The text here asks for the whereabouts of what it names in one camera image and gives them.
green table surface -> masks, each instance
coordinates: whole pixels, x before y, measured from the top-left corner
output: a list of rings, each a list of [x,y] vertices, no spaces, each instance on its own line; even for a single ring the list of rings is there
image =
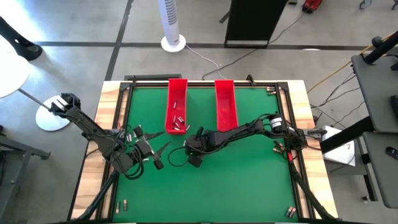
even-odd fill
[[[263,88],[236,88],[235,99],[239,125],[278,111],[277,97]],[[140,124],[146,133],[163,131],[166,104],[167,88],[134,89],[128,124]],[[172,149],[181,147],[200,126],[216,129],[214,88],[188,88],[186,122],[191,124],[186,135],[165,133],[150,141],[155,150],[172,142],[162,155],[162,170],[150,161],[138,180],[120,175],[116,201],[121,208],[114,212],[114,222],[297,221],[296,215],[285,217],[287,209],[295,207],[294,194],[287,162],[272,151],[272,139],[251,136],[205,156],[199,168],[172,167],[167,162]],[[175,164],[186,159],[183,150],[171,156]],[[122,209],[124,199],[127,211]]]

floor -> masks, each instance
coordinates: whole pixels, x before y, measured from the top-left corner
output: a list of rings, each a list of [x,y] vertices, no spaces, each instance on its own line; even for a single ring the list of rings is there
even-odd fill
[[[271,39],[298,18],[302,2],[286,6]],[[357,49],[369,45],[374,36],[397,30],[398,11],[391,10],[392,0],[374,1],[365,10],[358,9],[359,3],[323,1],[314,14],[304,15],[274,42],[274,50],[258,50],[221,74],[235,80],[247,74],[255,79],[300,79],[310,88],[345,64],[358,53]],[[227,22],[218,21],[229,5],[230,0],[177,0],[180,33],[189,44],[222,44]],[[10,0],[0,2],[0,15],[23,36],[44,46],[44,53],[31,61],[32,73],[23,89],[43,101],[61,92],[75,93],[83,111],[92,118],[104,80],[160,73],[181,73],[185,78],[199,80],[215,69],[187,49],[168,54],[158,45],[140,45],[158,44],[163,37],[156,0]],[[347,50],[283,49],[294,49],[295,45],[342,46]],[[220,66],[251,51],[222,47],[194,50]],[[10,51],[12,48],[0,37],[0,52]],[[311,104],[320,104],[350,73],[351,68],[345,68],[314,89],[309,95]],[[207,77],[216,78],[216,73]],[[354,79],[336,94],[357,87]],[[328,116],[339,120],[362,101],[360,92],[354,91],[326,104],[321,107],[325,113],[318,125],[334,124]],[[52,152],[51,159],[35,158],[29,164],[10,222],[65,220],[87,145],[81,131],[74,125],[54,133],[41,131],[35,123],[38,106],[20,93],[0,99],[0,104],[0,124],[10,138]],[[341,124],[349,126],[366,115],[362,105]],[[361,177],[331,175],[330,182],[340,218],[369,223],[394,223],[398,219],[398,211],[386,208],[382,202],[361,201],[366,195]]]

black metal frame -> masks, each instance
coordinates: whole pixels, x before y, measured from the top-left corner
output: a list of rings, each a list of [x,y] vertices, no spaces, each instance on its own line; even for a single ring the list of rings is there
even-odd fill
[[[366,131],[374,131],[372,119],[370,116],[358,121],[357,123],[351,125],[350,127],[342,130],[338,134],[324,140],[321,142],[322,154],[330,152],[335,148],[357,139],[362,136],[362,133]]]
[[[364,153],[361,145],[361,141],[358,140],[358,147],[359,147],[359,153],[361,153],[361,159],[363,160],[364,167],[365,167],[365,172],[366,174],[363,175],[363,179],[365,181],[365,186],[366,190],[368,191],[368,196],[369,200],[371,202],[377,202],[378,197],[376,193],[376,188],[374,186],[374,181],[371,177],[371,171],[369,170],[369,163],[370,163],[370,158],[367,153]]]
[[[6,164],[6,160],[0,161],[0,167],[4,165],[4,169],[6,170],[3,173],[4,176],[2,176],[2,178],[4,178],[4,182],[3,184],[0,183],[2,184],[0,185],[0,187],[2,187],[1,190],[4,193],[0,195],[0,223],[5,223],[12,205],[14,204],[20,184],[23,181],[30,158],[32,156],[39,156],[41,159],[46,160],[50,157],[51,152],[44,152],[32,146],[9,139],[3,135],[0,135],[0,146],[12,149],[4,151],[0,150],[0,156],[2,156],[2,153],[5,153],[15,154],[18,157],[16,163],[12,163],[10,165],[8,165],[8,162]]]
[[[124,117],[123,125],[126,125],[127,122],[128,122],[128,119],[129,119],[128,114],[129,114],[130,107],[131,107],[132,94],[134,92],[133,90],[135,88],[137,88],[137,87],[138,88],[140,88],[140,87],[166,87],[167,88],[167,86],[168,86],[168,83],[166,83],[166,82],[164,82],[164,83],[153,83],[153,82],[151,82],[151,80],[159,80],[157,77],[151,76],[149,79],[148,78],[146,80],[143,80],[144,82],[139,82],[139,83],[137,83],[135,81],[136,79],[133,79],[134,80],[133,82],[122,82],[121,83],[120,88],[119,88],[118,101],[116,103],[116,111],[115,111],[115,115],[114,115],[113,128],[117,128],[122,99],[123,99],[124,94],[126,94],[127,90],[128,90],[127,105],[126,105],[126,110],[125,110],[125,114],[124,114],[125,117]],[[163,77],[163,78],[164,78],[163,80],[168,80],[169,79],[168,76]],[[198,83],[188,82],[188,87],[214,87],[214,86],[215,86],[214,82],[204,82],[204,83],[202,83],[202,82],[198,82]],[[236,87],[245,87],[245,86],[253,87],[253,85],[250,82],[245,82],[245,83],[237,82],[237,83],[235,83],[235,86]],[[289,94],[289,86],[288,86],[287,82],[279,82],[279,83],[256,82],[256,84],[254,85],[254,87],[264,87],[264,91],[265,91],[265,87],[266,86],[273,86],[275,89],[278,89],[279,87],[281,87],[281,89],[283,89],[285,91],[285,98],[286,98],[287,107],[288,107],[287,111],[283,110],[280,90],[276,91],[277,92],[276,95],[277,95],[278,109],[282,113],[282,115],[284,115],[284,116],[285,116],[285,113],[288,112],[290,121],[291,121],[292,125],[296,128],[292,102],[291,102],[290,94]],[[297,155],[298,163],[300,164],[300,173],[302,175],[302,178],[306,182],[306,184],[308,184],[307,173],[305,171],[305,165],[304,165],[304,159],[303,159],[303,156],[302,156],[302,152],[301,151],[297,152],[297,154],[298,154]],[[80,171],[80,177],[81,177],[81,172],[83,171],[83,165],[84,165],[84,161],[83,161],[83,164],[82,164],[82,169]],[[106,164],[105,168],[104,168],[104,175],[103,175],[102,184],[108,178],[109,168],[110,168],[109,164]],[[113,211],[114,211],[114,206],[115,206],[116,191],[117,191],[117,187],[118,187],[118,178],[119,178],[119,176],[116,177],[116,181],[114,182],[114,184],[112,186],[112,189],[111,189],[111,200],[110,200],[110,203],[109,203],[109,210],[108,210],[107,218],[102,218],[102,210],[103,210],[103,201],[102,201],[100,203],[99,207],[97,208],[95,220],[102,221],[102,222],[109,222],[109,223],[112,222]],[[297,209],[297,216],[298,216],[298,219],[301,219],[303,217],[303,211],[302,211],[302,206],[301,206],[301,201],[300,201],[299,189],[298,189],[297,183],[294,181],[294,179],[291,177],[291,175],[290,175],[290,180],[291,180],[291,183],[292,183],[292,190],[293,190],[293,195],[294,195],[296,209]],[[72,201],[72,204],[71,204],[68,220],[71,219],[71,215],[72,215],[72,211],[73,211],[73,206],[75,204],[75,198],[76,198],[79,182],[80,182],[80,178],[79,178],[79,181],[78,181],[78,183],[76,185],[75,195],[73,197],[73,201]],[[315,218],[313,207],[311,206],[311,204],[310,204],[308,199],[307,199],[307,206],[308,206],[308,211],[309,211],[310,218]]]

white tower fan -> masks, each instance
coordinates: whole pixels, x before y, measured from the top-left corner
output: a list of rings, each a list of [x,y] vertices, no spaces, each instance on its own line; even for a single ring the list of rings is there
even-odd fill
[[[175,0],[159,0],[159,10],[165,34],[160,43],[162,48],[172,53],[181,51],[187,41],[178,29]]]

black cable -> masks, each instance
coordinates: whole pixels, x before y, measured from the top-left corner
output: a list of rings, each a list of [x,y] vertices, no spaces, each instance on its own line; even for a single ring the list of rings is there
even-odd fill
[[[332,118],[330,115],[328,115],[327,113],[325,113],[322,109],[320,108],[316,108],[317,110],[320,110],[323,114],[325,114],[326,116],[328,116],[330,119],[332,119],[333,121],[336,122],[336,124],[340,124],[343,128],[346,128],[346,126],[342,125],[339,121],[337,121],[335,118]]]
[[[221,68],[218,68],[218,69],[216,69],[216,70],[213,70],[213,71],[211,71],[211,72],[208,72],[208,73],[202,75],[201,79],[202,79],[202,80],[205,80],[205,77],[208,76],[208,75],[210,75],[210,74],[212,74],[213,72],[220,71],[220,70],[222,70],[222,69],[224,69],[224,68],[226,68],[226,67],[228,67],[228,66],[230,66],[230,65],[233,65],[233,64],[235,64],[236,62],[238,62],[239,60],[241,60],[242,58],[244,58],[244,57],[246,57],[246,56],[249,56],[249,55],[253,54],[254,52],[256,52],[256,51],[258,51],[258,50],[260,50],[260,49],[263,49],[263,48],[267,47],[269,44],[274,43],[275,41],[277,41],[277,40],[279,39],[279,37],[282,36],[282,34],[283,34],[285,31],[287,31],[287,30],[288,30],[289,28],[291,28],[294,24],[296,24],[296,23],[305,15],[305,13],[306,13],[307,11],[303,12],[302,15],[301,15],[298,19],[296,19],[296,21],[294,21],[293,23],[291,23],[291,25],[289,25],[289,26],[286,27],[284,30],[282,30],[282,32],[280,32],[280,34],[279,34],[274,40],[268,41],[268,43],[265,44],[265,45],[263,45],[262,47],[259,47],[259,48],[257,48],[257,49],[254,49],[254,50],[250,51],[249,53],[247,53],[247,54],[245,54],[245,55],[239,57],[238,59],[236,59],[235,61],[233,61],[233,62],[231,62],[231,63],[229,63],[229,64],[227,64],[227,65],[222,66]]]
[[[351,81],[353,78],[355,78],[356,75],[354,75],[353,77],[351,77],[350,79],[348,79],[352,74],[353,74],[353,73],[349,74],[349,75],[347,76],[347,78],[346,78],[340,85],[338,85],[338,86],[330,93],[330,95],[326,98],[326,100],[325,100],[323,103],[321,103],[321,104],[318,105],[318,106],[311,106],[311,108],[318,108],[318,107],[320,107],[320,106],[323,106],[323,105],[329,103],[329,102],[332,101],[332,100],[335,100],[335,99],[341,97],[342,95],[344,95],[344,94],[346,94],[346,93],[349,93],[349,92],[351,92],[351,91],[354,91],[354,90],[351,90],[351,91],[344,92],[344,93],[341,94],[340,96],[337,96],[336,98],[333,98],[333,99],[329,100],[330,97],[331,97],[333,94],[335,94],[336,91],[337,91],[341,86],[343,86],[345,83],[348,83],[348,82]]]
[[[333,127],[334,127],[336,124],[342,122],[347,116],[351,115],[351,113],[354,112],[354,110],[360,108],[360,107],[362,106],[363,103],[365,103],[365,101],[363,101],[359,106],[357,106],[357,107],[355,107],[354,109],[352,109],[348,114],[344,115],[343,118],[342,118],[341,120],[336,121],[336,123],[333,125]]]
[[[188,159],[187,159],[183,164],[174,164],[174,163],[172,163],[172,161],[170,160],[170,156],[173,154],[173,152],[176,152],[177,150],[181,150],[181,149],[185,149],[185,147],[183,146],[183,147],[178,147],[178,148],[176,148],[176,149],[173,149],[173,150],[171,150],[171,151],[169,152],[169,154],[167,155],[167,160],[169,161],[169,164],[170,164],[171,166],[174,166],[174,167],[181,167],[181,166],[184,166],[185,164],[187,164]]]
[[[92,153],[94,153],[94,152],[96,152],[96,151],[98,151],[99,149],[95,149],[95,150],[92,150],[91,152],[89,152],[86,156],[85,156],[85,158],[87,158],[89,155],[91,155]]]
[[[309,147],[309,148],[311,148],[311,149],[318,149],[318,150],[321,150],[321,149],[319,149],[319,148],[317,148],[317,147],[312,147],[312,146],[309,146],[309,145],[306,145],[307,147]]]
[[[358,90],[358,89],[360,89],[360,88],[361,88],[361,87],[358,87],[358,88],[355,88],[355,89],[352,89],[352,90],[347,90],[347,91],[345,91],[344,93],[342,93],[342,94],[340,94],[340,95],[338,95],[338,96],[336,96],[336,97],[330,99],[328,102],[330,102],[330,101],[332,101],[332,100],[335,100],[335,99],[338,99],[339,97],[341,97],[341,96],[343,96],[343,95],[345,95],[345,94],[347,94],[347,93],[351,93],[352,91]]]
[[[332,172],[338,171],[338,170],[342,169],[343,167],[348,166],[348,165],[350,164],[350,162],[351,162],[354,158],[355,158],[355,153],[354,153],[353,157],[351,158],[351,160],[350,160],[349,162],[347,162],[346,164],[343,164],[343,165],[341,165],[341,166],[339,166],[339,167],[337,167],[337,168],[335,168],[335,169],[332,169],[331,171],[328,172],[328,174],[331,174]]]

